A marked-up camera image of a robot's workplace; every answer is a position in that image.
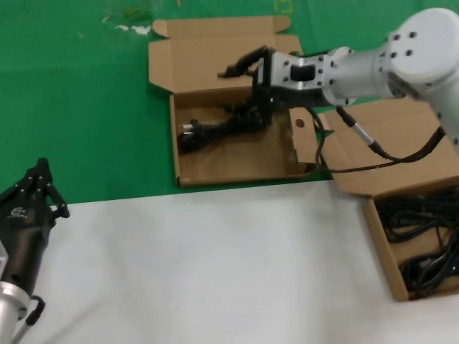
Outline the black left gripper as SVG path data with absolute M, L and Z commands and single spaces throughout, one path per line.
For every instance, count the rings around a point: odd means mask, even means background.
M 54 211 L 47 199 L 56 206 Z M 49 161 L 39 158 L 23 179 L 1 194 L 1 243 L 8 254 L 1 281 L 34 287 L 55 219 L 69 217 L 67 202 L 53 184 Z

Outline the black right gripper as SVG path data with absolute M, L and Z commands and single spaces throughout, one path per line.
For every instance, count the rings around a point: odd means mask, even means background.
M 271 87 L 274 51 L 272 47 L 262 46 L 217 74 L 218 78 L 223 79 L 253 75 L 249 68 L 259 61 L 252 81 L 252 98 L 223 105 L 224 111 L 229 115 L 225 125 L 230 130 L 262 130 L 271 125 L 277 105 Z

